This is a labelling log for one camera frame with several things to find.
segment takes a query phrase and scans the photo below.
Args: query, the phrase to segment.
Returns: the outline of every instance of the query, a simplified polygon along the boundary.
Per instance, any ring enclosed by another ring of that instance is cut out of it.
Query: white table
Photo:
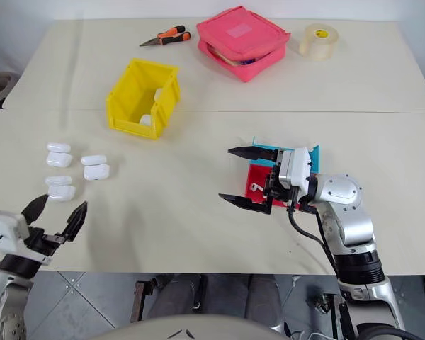
[[[197,48],[200,18],[58,21],[48,30],[6,109],[105,108],[133,57],[180,67],[177,111],[319,111],[425,113],[425,81],[393,22],[320,21],[340,35],[332,59],[298,54],[313,21],[275,19],[293,33],[283,60],[243,84]],[[193,38],[139,47],[156,33],[185,24]]]
[[[254,135],[320,144],[322,172],[360,181],[385,272],[425,273],[425,114],[176,112],[153,141],[109,129],[103,110],[1,110],[0,209],[21,211],[47,190],[48,175],[74,177],[76,198],[48,203],[36,224],[58,232],[89,202],[84,228],[57,251],[53,270],[332,273],[285,211],[258,214],[218,197],[243,194],[248,163],[227,149]],[[45,165],[49,141],[72,145],[66,170]],[[79,158],[95,153],[108,156],[112,175],[90,183]],[[295,218],[317,234],[312,216]]]

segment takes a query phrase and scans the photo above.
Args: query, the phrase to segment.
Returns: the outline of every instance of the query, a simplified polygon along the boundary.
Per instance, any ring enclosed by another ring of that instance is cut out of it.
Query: yellow plastic bin
[[[180,99],[178,67],[132,59],[107,97],[107,119],[111,128],[157,139],[169,123]],[[157,89],[159,96],[154,99]],[[143,115],[150,125],[140,124]]]

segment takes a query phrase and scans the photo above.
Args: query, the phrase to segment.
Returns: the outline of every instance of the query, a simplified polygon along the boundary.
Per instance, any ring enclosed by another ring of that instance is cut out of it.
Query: white wall
[[[402,21],[425,75],[425,0],[0,0],[0,71],[22,73],[55,19],[208,17],[240,4],[268,18]]]

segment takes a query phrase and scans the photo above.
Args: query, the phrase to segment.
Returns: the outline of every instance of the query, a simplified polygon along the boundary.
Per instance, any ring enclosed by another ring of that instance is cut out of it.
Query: pliers
[[[140,46],[167,45],[169,43],[177,43],[178,41],[189,39],[191,39],[191,34],[186,32],[184,25],[180,25],[172,27],[163,33],[159,33],[155,38],[142,43]]]

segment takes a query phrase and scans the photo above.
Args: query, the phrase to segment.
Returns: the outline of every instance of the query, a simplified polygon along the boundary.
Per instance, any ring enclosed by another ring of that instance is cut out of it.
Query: black cable
[[[326,237],[324,236],[323,224],[321,223],[321,216],[319,216],[318,211],[316,211],[314,215],[317,217],[319,233],[321,234],[321,238],[322,238],[323,243],[324,243],[323,250],[326,253],[326,257],[329,260],[329,263],[331,264],[332,268],[334,269],[335,276],[339,277],[339,273],[337,272],[337,268],[335,266],[334,257],[332,256],[331,249],[329,248],[329,245],[326,242]]]
[[[296,197],[297,197],[298,191],[296,189],[292,190],[292,196],[291,196],[291,206],[288,207],[288,219],[290,220],[291,225],[293,226],[293,228],[295,228],[295,230],[297,232],[299,232],[302,236],[308,237],[309,239],[313,239],[314,241],[316,241],[321,248],[323,249],[324,253],[326,254],[327,259],[329,260],[332,268],[334,269],[335,275],[337,276],[337,269],[335,267],[335,263],[334,263],[334,258],[332,257],[331,251],[329,249],[329,247],[327,246],[326,242],[322,242],[318,237],[314,236],[313,234],[310,234],[309,232],[306,232],[305,230],[301,229],[301,227],[299,227],[299,225],[296,223],[295,218],[294,218],[294,212],[295,212],[295,201],[296,201]],[[320,233],[322,233],[322,226],[321,226],[321,220],[319,219],[319,215],[317,216],[317,221],[318,221],[318,226],[319,226],[319,231]]]
[[[398,328],[386,327],[386,326],[378,326],[378,327],[369,328],[363,331],[362,333],[360,333],[359,336],[356,338],[356,340],[371,340],[375,338],[376,336],[380,336],[380,335],[394,335],[405,340],[423,340],[421,337],[417,335],[413,335],[412,333],[409,333],[408,331],[403,331]]]

